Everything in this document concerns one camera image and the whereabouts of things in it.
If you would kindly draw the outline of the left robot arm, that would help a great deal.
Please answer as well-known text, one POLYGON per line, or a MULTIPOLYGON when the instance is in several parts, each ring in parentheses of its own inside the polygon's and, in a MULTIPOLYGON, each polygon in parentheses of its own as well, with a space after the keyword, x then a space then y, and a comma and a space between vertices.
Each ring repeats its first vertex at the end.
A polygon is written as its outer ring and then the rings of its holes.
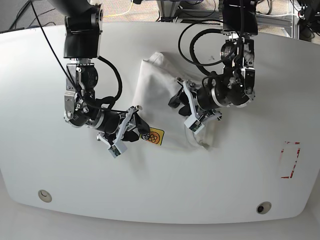
POLYGON ((190 42, 185 60, 204 74, 200 84, 178 80, 181 88, 168 105, 180 108, 190 128, 200 127, 207 119, 221 119, 220 108, 244 107, 255 97, 255 50, 252 36, 258 34, 255 0, 222 1, 222 29, 208 28, 197 33, 190 42), (220 60, 200 63, 196 57, 197 41, 209 34, 224 34, 228 38, 220 49, 220 60))

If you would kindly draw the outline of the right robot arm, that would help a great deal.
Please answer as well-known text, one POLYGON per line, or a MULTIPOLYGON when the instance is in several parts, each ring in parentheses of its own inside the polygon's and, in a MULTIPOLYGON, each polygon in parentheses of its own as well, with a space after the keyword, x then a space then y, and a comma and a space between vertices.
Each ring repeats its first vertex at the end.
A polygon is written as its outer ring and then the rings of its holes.
POLYGON ((150 127, 138 114, 140 106, 130 106, 124 111, 114 109, 122 95, 123 82, 118 69, 100 56, 103 6, 92 0, 52 0, 50 3, 64 15, 63 57, 71 61, 62 69, 66 76, 65 119, 74 127, 97 130, 98 141, 122 153, 125 142, 138 141, 140 135, 150 132, 150 127), (98 59, 114 72, 117 80, 114 96, 96 97, 99 75, 92 59, 98 59))

